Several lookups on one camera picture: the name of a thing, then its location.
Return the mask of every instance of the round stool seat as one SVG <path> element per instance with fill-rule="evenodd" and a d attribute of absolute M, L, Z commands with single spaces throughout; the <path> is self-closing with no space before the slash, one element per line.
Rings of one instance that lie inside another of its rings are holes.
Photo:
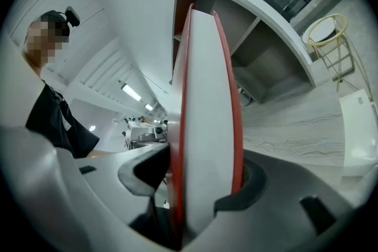
<path fill-rule="evenodd" d="M 313 28 L 313 26 L 319 21 L 316 20 L 313 22 L 307 30 L 304 32 L 302 36 L 302 41 L 304 43 L 308 43 L 310 36 L 309 32 Z M 325 40 L 329 35 L 331 35 L 335 31 L 335 22 L 332 18 L 327 18 L 323 21 L 321 21 L 311 32 L 311 39 L 313 42 L 320 42 L 322 40 Z"/>

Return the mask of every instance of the black slot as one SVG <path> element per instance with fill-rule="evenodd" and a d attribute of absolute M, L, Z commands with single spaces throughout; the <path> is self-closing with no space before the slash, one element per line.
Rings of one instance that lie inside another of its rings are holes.
<path fill-rule="evenodd" d="M 93 166 L 84 166 L 84 167 L 79 168 L 79 170 L 82 174 L 87 174 L 88 172 L 95 171 L 96 168 Z"/>
<path fill-rule="evenodd" d="M 218 211 L 241 211 L 249 208 L 264 193 L 267 176 L 262 167 L 244 158 L 243 186 L 239 191 L 215 201 L 214 214 Z"/>
<path fill-rule="evenodd" d="M 157 190 L 161 180 L 170 166 L 170 149 L 164 148 L 160 152 L 146 158 L 134 167 L 135 176 Z"/>
<path fill-rule="evenodd" d="M 336 219 L 326 209 L 318 197 L 305 197 L 300 203 L 314 225 L 318 235 L 336 222 Z"/>

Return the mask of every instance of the ceiling light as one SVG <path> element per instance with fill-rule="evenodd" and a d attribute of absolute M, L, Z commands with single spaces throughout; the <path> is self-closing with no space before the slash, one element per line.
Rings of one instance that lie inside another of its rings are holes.
<path fill-rule="evenodd" d="M 124 84 L 120 89 L 122 89 L 126 94 L 133 97 L 136 101 L 141 99 L 141 96 L 138 95 L 130 86 Z"/>
<path fill-rule="evenodd" d="M 152 110 L 152 109 L 154 109 L 150 104 L 146 104 L 146 106 L 145 106 L 148 110 Z"/>

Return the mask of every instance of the person's arm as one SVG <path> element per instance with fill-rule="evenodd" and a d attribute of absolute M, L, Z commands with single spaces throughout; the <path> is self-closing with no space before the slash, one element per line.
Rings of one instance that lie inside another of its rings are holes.
<path fill-rule="evenodd" d="M 73 117 L 65 100 L 60 102 L 60 110 L 71 126 L 67 130 L 67 137 L 76 156 L 78 158 L 85 158 L 95 148 L 100 139 Z"/>

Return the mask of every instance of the white ceiling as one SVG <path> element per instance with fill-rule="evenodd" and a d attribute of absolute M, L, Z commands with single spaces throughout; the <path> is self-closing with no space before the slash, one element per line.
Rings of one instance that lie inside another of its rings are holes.
<path fill-rule="evenodd" d="M 132 64 L 169 110 L 175 0 L 101 0 Z"/>
<path fill-rule="evenodd" d="M 64 11 L 68 6 L 72 6 L 79 15 L 80 26 L 71 28 L 68 49 L 57 53 L 55 62 L 48 64 L 42 72 L 43 79 L 62 92 L 74 110 L 77 102 L 86 102 L 83 104 L 137 117 L 150 113 L 144 107 L 149 103 L 154 111 L 148 117 L 152 120 L 159 114 L 161 117 L 165 111 L 156 97 L 161 90 L 151 89 L 156 75 L 152 73 L 150 79 L 146 79 L 138 66 L 132 65 L 135 50 L 130 51 L 126 49 L 128 46 L 120 44 L 123 33 L 109 22 L 100 0 L 15 0 L 5 26 L 13 42 L 21 49 L 27 28 L 36 17 L 52 9 Z M 141 102 L 120 89 L 123 82 L 142 97 Z M 93 116 L 89 112 L 82 110 L 81 115 Z"/>

